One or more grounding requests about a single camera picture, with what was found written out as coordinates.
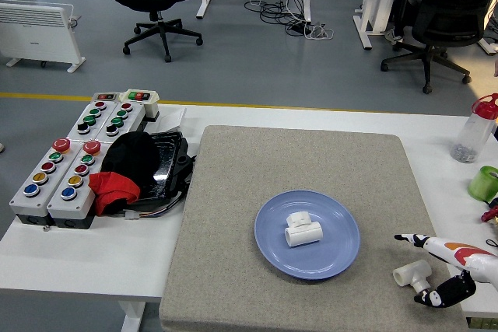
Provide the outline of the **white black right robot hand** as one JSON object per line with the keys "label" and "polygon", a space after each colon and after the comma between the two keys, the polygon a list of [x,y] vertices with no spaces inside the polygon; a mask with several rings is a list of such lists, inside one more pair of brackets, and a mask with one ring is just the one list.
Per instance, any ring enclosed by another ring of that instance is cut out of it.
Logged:
{"label": "white black right robot hand", "polygon": [[414,284],[417,295],[414,301],[433,308],[447,308],[474,295],[476,282],[497,286],[497,255],[470,244],[451,242],[422,234],[396,234],[398,241],[407,241],[423,248],[433,257],[461,270],[459,275],[447,279],[430,290],[428,283]]}

